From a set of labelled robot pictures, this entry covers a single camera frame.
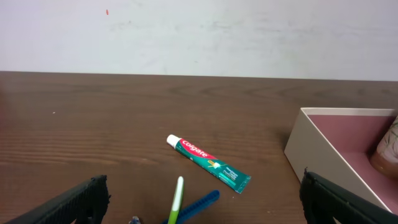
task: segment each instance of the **wooden table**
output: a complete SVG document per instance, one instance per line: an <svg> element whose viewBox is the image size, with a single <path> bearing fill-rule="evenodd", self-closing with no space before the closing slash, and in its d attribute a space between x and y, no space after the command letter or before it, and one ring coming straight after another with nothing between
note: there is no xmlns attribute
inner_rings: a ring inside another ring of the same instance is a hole
<svg viewBox="0 0 398 224"><path fill-rule="evenodd" d="M221 198L187 223L305 223L284 146L300 107L398 108L397 82L0 73L0 222L97 174L111 197L103 223L168 217ZM184 137L251 175L237 194L169 145Z"/></svg>

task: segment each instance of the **colgate toothpaste tube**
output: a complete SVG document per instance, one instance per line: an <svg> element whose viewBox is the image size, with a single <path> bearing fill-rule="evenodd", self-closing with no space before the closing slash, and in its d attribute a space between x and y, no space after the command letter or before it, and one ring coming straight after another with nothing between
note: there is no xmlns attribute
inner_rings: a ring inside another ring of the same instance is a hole
<svg viewBox="0 0 398 224"><path fill-rule="evenodd" d="M167 143L179 153L222 180L239 194L242 193L246 184L250 181L251 176L243 174L234 167L194 146L187 140L171 134L167 137Z"/></svg>

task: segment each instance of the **cardboard box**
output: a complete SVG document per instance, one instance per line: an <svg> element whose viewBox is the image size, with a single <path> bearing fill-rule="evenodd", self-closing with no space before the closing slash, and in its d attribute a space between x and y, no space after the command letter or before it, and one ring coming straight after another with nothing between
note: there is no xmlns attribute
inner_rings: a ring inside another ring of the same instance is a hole
<svg viewBox="0 0 398 224"><path fill-rule="evenodd" d="M300 181L308 167L398 215L398 181L369 163L397 115L389 109L301 108L285 155Z"/></svg>

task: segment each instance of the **toothpaste tube cap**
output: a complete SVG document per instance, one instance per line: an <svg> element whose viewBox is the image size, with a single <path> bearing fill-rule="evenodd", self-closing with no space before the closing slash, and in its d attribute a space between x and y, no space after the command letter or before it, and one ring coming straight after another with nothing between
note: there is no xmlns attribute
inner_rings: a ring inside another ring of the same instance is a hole
<svg viewBox="0 0 398 224"><path fill-rule="evenodd" d="M171 145L174 149L175 149L175 145L177 145L177 143L178 143L178 141L180 140L181 138L179 138L179 137L177 137L177 136L175 136L175 135L173 135L173 134L171 134L171 135L169 135L168 137L167 137L167 143L169 144L169 145Z"/></svg>

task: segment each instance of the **colgate logo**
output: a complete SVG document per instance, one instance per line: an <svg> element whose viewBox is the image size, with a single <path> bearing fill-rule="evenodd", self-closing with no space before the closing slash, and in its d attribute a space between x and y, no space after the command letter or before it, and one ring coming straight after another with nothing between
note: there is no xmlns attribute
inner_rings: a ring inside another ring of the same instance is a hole
<svg viewBox="0 0 398 224"><path fill-rule="evenodd" d="M184 147L184 149L190 150L191 151L190 153L193 154L194 156L207 158L207 159L216 159L216 157L207 154L207 152L202 151L201 149L199 149L198 147L194 146L193 144L189 143L186 140L182 140L182 146Z"/></svg>

